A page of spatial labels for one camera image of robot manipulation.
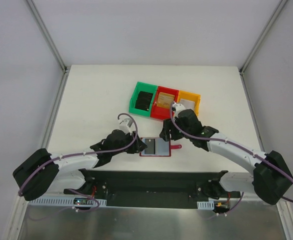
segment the white object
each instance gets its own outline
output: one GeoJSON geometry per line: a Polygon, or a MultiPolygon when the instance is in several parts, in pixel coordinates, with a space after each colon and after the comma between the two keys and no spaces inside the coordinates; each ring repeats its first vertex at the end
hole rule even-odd
{"type": "MultiPolygon", "coordinates": [[[[251,113],[236,67],[73,65],[64,89],[48,151],[76,152],[117,129],[117,116],[127,113],[137,81],[201,93],[200,120],[244,145],[259,149],[251,113]]],[[[140,137],[157,137],[161,121],[133,115],[140,137]]],[[[97,168],[110,171],[246,172],[223,156],[194,147],[188,139],[171,157],[119,154],[97,168]]]]}
{"type": "Polygon", "coordinates": [[[130,119],[130,118],[125,118],[123,120],[119,120],[120,121],[120,124],[119,124],[119,129],[122,130],[125,134],[128,134],[128,133],[132,133],[132,130],[131,130],[131,126],[133,124],[133,121],[130,119]]]}
{"type": "MultiPolygon", "coordinates": [[[[53,154],[51,158],[61,156],[53,154]]],[[[54,161],[58,165],[59,172],[46,191],[47,193],[62,193],[64,189],[79,189],[86,182],[79,169],[92,169],[97,163],[96,154],[68,157],[54,161]]]]}
{"type": "MultiPolygon", "coordinates": [[[[51,207],[72,207],[74,209],[74,200],[81,199],[82,197],[74,197],[74,196],[41,196],[35,200],[29,201],[28,204],[31,206],[51,206],[51,207]]],[[[107,205],[107,200],[105,199],[96,199],[100,206],[105,207],[107,205]]],[[[96,202],[93,200],[87,200],[87,205],[81,205],[80,207],[94,207],[96,206],[96,202]]]]}
{"type": "Polygon", "coordinates": [[[186,110],[186,107],[181,103],[174,103],[172,105],[172,108],[175,109],[175,111],[174,111],[175,117],[179,116],[179,113],[182,112],[183,110],[186,110]]]}
{"type": "MultiPolygon", "coordinates": [[[[221,132],[213,134],[211,138],[224,139],[225,142],[214,141],[214,140],[209,141],[207,143],[207,148],[210,152],[219,154],[231,160],[232,162],[240,165],[241,167],[246,169],[250,174],[253,175],[255,164],[261,163],[261,160],[255,158],[254,156],[250,155],[246,151],[227,143],[227,141],[231,141],[234,143],[237,143],[237,142],[231,139],[227,139],[227,137],[223,135],[221,132]]],[[[263,151],[255,151],[254,149],[248,148],[240,143],[237,143],[237,144],[241,145],[242,147],[245,147],[246,149],[249,149],[249,150],[251,149],[253,154],[259,155],[260,157],[264,159],[266,158],[265,156],[266,153],[263,151]]]]}
{"type": "Polygon", "coordinates": [[[191,109],[193,111],[195,110],[196,103],[194,101],[181,98],[179,104],[182,104],[185,107],[185,109],[191,109]]]}
{"type": "Polygon", "coordinates": [[[249,172],[227,172],[220,179],[220,185],[227,192],[239,191],[255,194],[253,176],[249,172]]]}
{"type": "Polygon", "coordinates": [[[215,209],[215,202],[213,200],[209,201],[198,201],[196,203],[197,209],[199,210],[213,210],[215,209]]]}

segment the yellow bin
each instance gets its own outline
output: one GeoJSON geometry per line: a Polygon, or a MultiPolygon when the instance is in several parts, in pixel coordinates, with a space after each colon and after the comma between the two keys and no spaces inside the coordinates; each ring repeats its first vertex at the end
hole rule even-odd
{"type": "Polygon", "coordinates": [[[191,109],[194,106],[194,112],[199,116],[199,105],[200,105],[201,95],[187,92],[179,91],[177,96],[177,103],[183,104],[187,109],[191,109]]]}

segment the wire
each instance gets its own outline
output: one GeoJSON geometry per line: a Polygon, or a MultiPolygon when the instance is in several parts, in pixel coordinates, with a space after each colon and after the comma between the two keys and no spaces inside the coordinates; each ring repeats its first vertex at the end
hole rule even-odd
{"type": "MultiPolygon", "coordinates": [[[[134,124],[134,127],[135,127],[135,136],[133,137],[133,140],[126,146],[124,147],[121,147],[121,148],[118,148],[118,149],[113,149],[113,150],[104,150],[104,151],[90,151],[90,152],[87,152],[86,154],[87,155],[92,155],[92,154],[103,154],[103,153],[113,153],[113,152],[119,152],[119,151],[122,151],[122,150],[125,150],[127,148],[129,148],[138,138],[138,125],[136,123],[136,121],[134,120],[134,118],[127,114],[127,113],[120,113],[118,116],[117,116],[117,119],[119,120],[120,119],[120,116],[128,116],[133,124],[134,124]]],[[[68,154],[68,155],[64,155],[61,157],[61,159],[66,159],[66,158],[71,158],[71,157],[76,157],[76,156],[82,156],[84,153],[83,152],[79,152],[79,153],[72,153],[72,154],[68,154]]],[[[30,176],[24,181],[24,183],[22,184],[22,186],[20,187],[20,189],[18,190],[18,195],[20,197],[23,196],[23,189],[26,187],[26,185],[28,184],[28,182],[43,168],[45,168],[45,166],[47,166],[48,164],[56,161],[56,160],[59,160],[60,157],[55,157],[53,159],[50,159],[49,161],[46,161],[45,163],[43,163],[42,165],[40,165],[34,172],[32,172],[30,174],[30,176]]],[[[68,189],[69,191],[73,192],[74,194],[77,194],[77,195],[80,195],[80,196],[83,196],[85,198],[88,198],[88,199],[91,199],[93,200],[95,203],[96,203],[96,206],[95,207],[91,207],[90,209],[88,210],[82,210],[82,209],[76,209],[76,212],[81,212],[81,213],[87,213],[87,212],[93,212],[95,211],[96,209],[98,209],[98,207],[100,206],[100,203],[93,197],[93,196],[88,196],[88,195],[84,195],[74,189],[71,189],[69,188],[68,189]]],[[[74,206],[68,206],[68,207],[64,207],[62,209],[60,209],[59,211],[56,211],[54,212],[53,214],[49,215],[49,216],[45,216],[45,217],[42,217],[42,218],[39,218],[39,219],[36,219],[36,218],[32,218],[29,214],[29,210],[26,211],[26,215],[27,217],[31,220],[31,221],[35,221],[35,222],[38,222],[38,221],[42,221],[42,220],[45,220],[45,219],[48,219],[48,218],[51,218],[61,212],[63,212],[64,210],[66,209],[73,209],[74,206]]]]}
{"type": "MultiPolygon", "coordinates": [[[[120,113],[118,116],[117,116],[117,119],[119,120],[120,119],[120,116],[128,116],[133,124],[134,124],[134,127],[135,127],[135,136],[133,138],[133,140],[126,146],[124,147],[121,147],[121,148],[118,148],[118,149],[113,149],[113,150],[104,150],[104,151],[89,151],[86,153],[86,155],[92,155],[92,154],[105,154],[105,153],[114,153],[114,152],[119,152],[119,151],[122,151],[122,150],[125,150],[127,148],[129,148],[138,138],[138,125],[136,123],[136,121],[134,120],[134,118],[127,114],[127,113],[120,113]]],[[[76,157],[76,156],[83,156],[83,152],[78,152],[78,153],[71,153],[71,154],[67,154],[67,155],[64,155],[62,156],[61,158],[58,156],[58,157],[55,157],[53,159],[50,159],[49,161],[46,161],[45,163],[43,163],[42,165],[40,165],[34,172],[32,172],[30,174],[30,176],[24,181],[24,183],[22,184],[22,186],[20,187],[20,189],[18,190],[18,195],[20,197],[23,196],[23,189],[26,187],[26,185],[29,183],[29,181],[41,170],[43,169],[46,165],[50,164],[50,163],[53,163],[54,161],[56,160],[60,160],[60,159],[66,159],[66,158],[71,158],[71,157],[76,157]]]]}
{"type": "MultiPolygon", "coordinates": [[[[74,190],[74,189],[71,189],[71,188],[69,188],[68,190],[70,190],[70,191],[73,192],[74,194],[77,194],[77,195],[83,196],[83,197],[85,197],[85,198],[91,199],[91,200],[93,200],[93,201],[96,203],[96,206],[95,206],[95,207],[91,207],[91,208],[88,209],[88,210],[82,210],[82,209],[78,209],[78,208],[77,208],[77,209],[76,209],[76,212],[81,212],[81,213],[93,212],[93,211],[95,211],[96,209],[98,209],[98,207],[100,206],[100,203],[99,203],[95,198],[93,198],[93,197],[91,197],[91,196],[88,196],[88,195],[84,195],[84,194],[82,194],[82,193],[80,193],[80,192],[78,192],[78,191],[76,191],[76,190],[74,190]]],[[[56,211],[56,212],[54,212],[54,213],[52,213],[52,214],[50,214],[50,215],[48,215],[48,216],[42,217],[42,218],[33,218],[33,217],[31,217],[31,216],[30,216],[30,213],[29,213],[30,210],[27,209],[27,210],[26,210],[26,216],[27,216],[27,218],[30,219],[31,221],[39,222],[39,221],[43,221],[43,220],[46,220],[46,219],[52,218],[52,217],[58,215],[59,213],[63,212],[64,210],[67,210],[67,209],[73,209],[73,208],[74,208],[74,206],[67,206],[67,207],[61,208],[60,210],[58,210],[58,211],[56,211]]]]}
{"type": "Polygon", "coordinates": [[[219,203],[220,203],[220,204],[227,204],[227,203],[229,203],[230,198],[231,198],[231,194],[228,192],[228,193],[227,193],[227,201],[225,201],[225,202],[219,202],[219,203]]]}
{"type": "MultiPolygon", "coordinates": [[[[205,140],[205,141],[218,141],[218,142],[223,142],[223,143],[226,143],[226,144],[230,144],[230,145],[233,145],[243,151],[245,151],[246,153],[252,155],[253,157],[261,160],[263,163],[265,163],[266,165],[268,165],[270,168],[276,170],[277,172],[279,172],[280,174],[282,174],[284,177],[286,177],[292,184],[293,184],[293,178],[288,175],[286,172],[284,172],[283,170],[281,170],[280,168],[278,168],[277,166],[273,165],[272,163],[268,162],[267,160],[265,160],[263,157],[257,155],[257,154],[254,154],[252,151],[250,151],[249,149],[235,143],[235,142],[232,142],[232,141],[229,141],[229,140],[225,140],[225,139],[221,139],[221,138],[214,138],[214,137],[200,137],[200,136],[193,136],[191,134],[188,134],[187,132],[183,131],[175,122],[174,118],[173,118],[173,112],[172,112],[172,106],[175,102],[172,101],[171,104],[170,104],[170,118],[171,118],[171,121],[173,123],[173,125],[181,132],[183,133],[184,135],[186,135],[187,137],[189,138],[192,138],[192,139],[198,139],[198,140],[205,140]]],[[[290,198],[287,198],[285,196],[282,197],[282,199],[288,201],[288,202],[291,202],[293,203],[293,200],[290,199],[290,198]]]]}
{"type": "Polygon", "coordinates": [[[227,214],[229,214],[230,212],[232,212],[234,209],[236,209],[239,206],[239,204],[242,201],[244,195],[245,195],[245,192],[243,191],[241,196],[240,196],[240,198],[239,198],[239,200],[237,201],[237,203],[233,207],[231,207],[230,210],[227,211],[226,213],[217,213],[215,215],[212,215],[212,216],[206,218],[205,220],[210,220],[210,219],[213,219],[213,218],[218,217],[218,216],[227,216],[227,214]]]}
{"type": "Polygon", "coordinates": [[[97,187],[96,186],[93,186],[93,188],[92,188],[92,194],[91,194],[91,197],[92,198],[95,196],[96,191],[97,191],[97,187]]]}

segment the white wall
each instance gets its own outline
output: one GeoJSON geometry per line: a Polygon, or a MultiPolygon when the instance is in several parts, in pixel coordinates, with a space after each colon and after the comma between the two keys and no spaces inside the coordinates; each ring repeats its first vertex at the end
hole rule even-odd
{"type": "MultiPolygon", "coordinates": [[[[267,151],[282,153],[293,173],[293,0],[275,23],[244,80],[263,145],[267,151]]],[[[293,187],[289,196],[293,197],[293,187]]]]}
{"type": "Polygon", "coordinates": [[[242,67],[280,0],[34,0],[65,63],[242,67]]]}
{"type": "Polygon", "coordinates": [[[0,0],[0,239],[18,186],[13,170],[42,140],[62,71],[22,0],[0,0]]]}

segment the black object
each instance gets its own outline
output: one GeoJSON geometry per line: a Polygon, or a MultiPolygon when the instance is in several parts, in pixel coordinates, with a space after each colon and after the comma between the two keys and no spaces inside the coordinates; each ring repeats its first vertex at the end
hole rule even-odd
{"type": "Polygon", "coordinates": [[[202,193],[208,198],[219,199],[227,194],[224,188],[220,185],[220,180],[228,171],[220,171],[211,181],[208,181],[202,188],[202,193]]]}
{"type": "Polygon", "coordinates": [[[85,198],[85,197],[76,197],[73,200],[73,204],[74,205],[87,205],[88,204],[89,199],[85,198]]]}
{"type": "MultiPolygon", "coordinates": [[[[40,165],[51,159],[50,156],[51,154],[45,148],[36,150],[14,170],[13,177],[17,185],[21,188],[22,184],[40,165]]],[[[25,200],[31,201],[42,196],[48,190],[58,172],[59,166],[53,162],[46,165],[24,187],[22,195],[25,200]]]]}
{"type": "MultiPolygon", "coordinates": [[[[268,162],[275,165],[293,178],[282,155],[276,151],[266,154],[268,162]]],[[[256,164],[253,170],[253,186],[255,193],[266,203],[275,205],[292,185],[285,176],[270,168],[264,162],[256,164]]]]}
{"type": "MultiPolygon", "coordinates": [[[[202,188],[218,172],[147,172],[81,170],[85,179],[93,179],[95,198],[106,199],[107,206],[137,208],[197,209],[197,202],[208,201],[202,188]]],[[[92,190],[77,190],[90,195],[92,190]]],[[[239,198],[240,192],[231,192],[239,198]]],[[[221,195],[227,198],[228,193],[221,195]]]]}
{"type": "Polygon", "coordinates": [[[153,93],[140,91],[137,95],[135,108],[144,110],[144,111],[149,111],[152,98],[153,98],[153,93]]]}
{"type": "MultiPolygon", "coordinates": [[[[187,134],[196,137],[210,138],[213,134],[219,132],[217,129],[211,126],[202,126],[202,123],[198,120],[197,115],[191,109],[181,111],[178,114],[178,117],[175,118],[175,123],[187,134]]],[[[195,147],[202,148],[207,152],[209,151],[208,141],[198,140],[184,135],[174,126],[170,118],[163,121],[163,128],[159,134],[159,137],[166,142],[168,142],[170,139],[175,141],[184,137],[189,139],[195,147]]]]}
{"type": "MultiPolygon", "coordinates": [[[[91,146],[90,148],[95,151],[102,150],[114,150],[127,146],[132,142],[136,132],[134,131],[132,135],[130,133],[125,134],[122,130],[114,130],[109,134],[106,139],[103,139],[99,143],[91,146]]],[[[112,156],[119,153],[126,152],[128,154],[140,153],[147,148],[139,136],[137,140],[128,148],[122,151],[116,151],[111,153],[99,153],[97,158],[99,162],[96,164],[95,168],[103,166],[111,161],[112,156]]],[[[13,172],[13,177],[19,187],[26,181],[26,179],[42,164],[51,160],[51,154],[45,148],[38,149],[35,151],[27,160],[25,160],[18,168],[13,172]]],[[[34,199],[42,196],[50,187],[51,183],[55,179],[59,172],[59,166],[53,162],[46,165],[42,170],[40,170],[30,181],[27,183],[23,189],[23,197],[26,201],[32,201],[34,199]]],[[[92,179],[85,179],[85,184],[80,188],[80,192],[91,192],[93,187],[92,179]]],[[[71,191],[68,189],[64,190],[65,194],[70,194],[71,191]]]]}
{"type": "Polygon", "coordinates": [[[224,214],[230,210],[228,206],[214,206],[213,212],[216,214],[224,214]]]}
{"type": "Polygon", "coordinates": [[[147,148],[144,150],[145,154],[156,154],[156,140],[154,138],[145,138],[144,143],[147,145],[147,148]]]}
{"type": "MultiPolygon", "coordinates": [[[[125,134],[122,130],[116,129],[113,130],[111,134],[109,134],[106,139],[102,139],[100,142],[90,146],[90,149],[97,151],[105,151],[105,150],[114,150],[120,149],[127,146],[130,142],[132,142],[133,138],[136,135],[136,131],[133,131],[132,134],[125,134]]],[[[99,159],[98,163],[94,168],[101,167],[111,161],[111,158],[117,154],[126,152],[127,154],[138,154],[146,149],[148,146],[141,141],[139,136],[137,136],[136,141],[128,148],[122,151],[115,151],[109,153],[98,153],[97,158],[99,159]]]]}
{"type": "MultiPolygon", "coordinates": [[[[210,138],[215,133],[219,132],[213,127],[202,126],[201,122],[198,120],[198,117],[191,109],[181,111],[178,114],[178,117],[175,118],[175,122],[183,131],[196,137],[210,138]]],[[[188,136],[176,131],[177,129],[173,125],[171,119],[166,119],[163,121],[163,129],[159,136],[165,141],[169,141],[170,138],[172,140],[180,139],[182,136],[189,139],[197,148],[209,151],[208,141],[189,138],[188,136]]],[[[292,177],[292,174],[280,153],[272,151],[269,154],[266,154],[265,160],[292,177]]],[[[223,174],[226,172],[227,171],[222,171],[220,176],[204,186],[203,193],[206,196],[213,199],[219,199],[222,194],[225,194],[225,191],[219,182],[223,174]]],[[[255,193],[263,201],[271,205],[275,205],[292,185],[292,183],[285,176],[263,162],[255,165],[255,169],[253,170],[253,179],[252,184],[254,186],[255,193]]]]}

